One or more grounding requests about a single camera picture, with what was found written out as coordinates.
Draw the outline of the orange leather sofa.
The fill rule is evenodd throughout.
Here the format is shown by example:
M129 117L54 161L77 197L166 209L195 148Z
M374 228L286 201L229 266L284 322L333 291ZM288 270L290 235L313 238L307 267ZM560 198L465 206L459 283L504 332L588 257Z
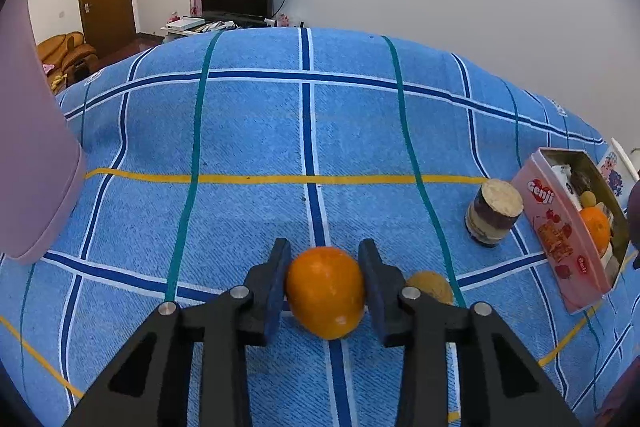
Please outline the orange leather sofa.
M53 94L86 78L98 62L98 52L80 31L43 40L37 46L37 54Z

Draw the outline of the large orange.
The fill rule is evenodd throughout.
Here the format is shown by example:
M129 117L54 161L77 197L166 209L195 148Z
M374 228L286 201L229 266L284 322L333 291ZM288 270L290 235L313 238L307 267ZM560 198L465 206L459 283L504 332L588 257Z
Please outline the large orange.
M585 223L594 246L600 257L608 250L611 240L611 225L608 217L598 207L586 207L579 211L582 222Z

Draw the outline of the white TV stand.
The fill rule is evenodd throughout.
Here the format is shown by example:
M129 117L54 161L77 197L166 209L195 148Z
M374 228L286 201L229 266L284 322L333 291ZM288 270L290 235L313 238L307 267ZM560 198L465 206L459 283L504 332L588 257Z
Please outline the white TV stand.
M250 28L288 28L304 27L304 22L296 23L287 15L281 14L275 18L250 18L237 17L235 20L228 18L215 18L206 20L204 17L182 16L174 17L160 28L165 34L164 41L171 42L178 38L186 38L215 31L227 31Z

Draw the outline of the small orange tangerine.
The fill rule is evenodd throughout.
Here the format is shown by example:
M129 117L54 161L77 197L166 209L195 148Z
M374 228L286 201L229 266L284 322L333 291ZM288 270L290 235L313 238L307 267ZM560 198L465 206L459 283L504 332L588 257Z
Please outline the small orange tangerine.
M297 256L288 267L285 294L296 320L325 340L345 337L363 317L364 278L340 248L319 246Z

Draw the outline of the purple kettle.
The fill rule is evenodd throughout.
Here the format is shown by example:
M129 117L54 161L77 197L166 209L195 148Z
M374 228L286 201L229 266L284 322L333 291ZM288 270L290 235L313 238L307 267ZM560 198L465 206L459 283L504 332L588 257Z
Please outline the purple kettle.
M86 169L47 84L27 0L6 0L1 9L0 104L0 248L31 265L65 227Z

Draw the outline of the blue plaid tablecloth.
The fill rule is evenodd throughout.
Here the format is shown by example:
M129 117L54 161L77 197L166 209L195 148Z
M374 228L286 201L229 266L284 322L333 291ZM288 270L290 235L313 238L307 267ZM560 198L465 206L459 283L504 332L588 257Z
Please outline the blue plaid tablecloth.
M273 242L374 239L411 275L454 275L518 334L580 422L639 352L639 274L570 314L520 220L494 248L464 225L478 179L538 148L604 157L602 134L466 58L329 29L232 30L163 44L48 103L84 149L70 221L33 267L1 263L1 361L59 426L163 300L239 284Z

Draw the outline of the white ceramic mug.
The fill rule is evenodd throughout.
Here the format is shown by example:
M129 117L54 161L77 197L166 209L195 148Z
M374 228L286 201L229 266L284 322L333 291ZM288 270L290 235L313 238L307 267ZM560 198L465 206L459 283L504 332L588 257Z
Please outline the white ceramic mug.
M639 181L639 175L623 147L615 139L608 142L608 149L600 159L601 176L615 195L620 208L628 206L629 195Z

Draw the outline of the pink biscuit tin box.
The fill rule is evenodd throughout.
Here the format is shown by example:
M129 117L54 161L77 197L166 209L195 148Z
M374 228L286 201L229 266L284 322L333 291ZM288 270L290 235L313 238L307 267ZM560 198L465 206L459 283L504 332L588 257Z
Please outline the pink biscuit tin box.
M592 191L578 196L570 174L582 171ZM548 258L565 308L584 311L612 291L629 246L628 222L597 165L583 150L541 147L529 156L512 184ZM608 250L600 257L582 222L582 208L600 208L611 225Z

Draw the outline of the brown kiwi-like fruit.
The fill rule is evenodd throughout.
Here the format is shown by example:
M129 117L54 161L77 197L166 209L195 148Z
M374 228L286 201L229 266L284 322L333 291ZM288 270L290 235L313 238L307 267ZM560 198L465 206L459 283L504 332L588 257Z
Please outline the brown kiwi-like fruit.
M419 271L413 273L407 280L408 286L420 289L440 303L452 306L454 304L454 293L448 281L437 272Z

